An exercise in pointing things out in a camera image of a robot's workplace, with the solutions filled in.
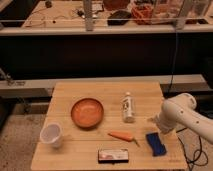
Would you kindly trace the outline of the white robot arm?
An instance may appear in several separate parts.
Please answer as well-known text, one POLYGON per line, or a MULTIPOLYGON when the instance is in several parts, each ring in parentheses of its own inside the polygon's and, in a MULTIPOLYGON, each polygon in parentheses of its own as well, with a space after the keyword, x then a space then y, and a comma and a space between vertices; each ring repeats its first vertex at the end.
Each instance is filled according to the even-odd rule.
POLYGON ((154 123, 163 134, 168 134, 177 124, 182 124, 213 144, 213 120, 196 112, 196 107, 197 101, 191 94, 181 93, 164 99, 161 111, 149 118, 149 121, 154 123))

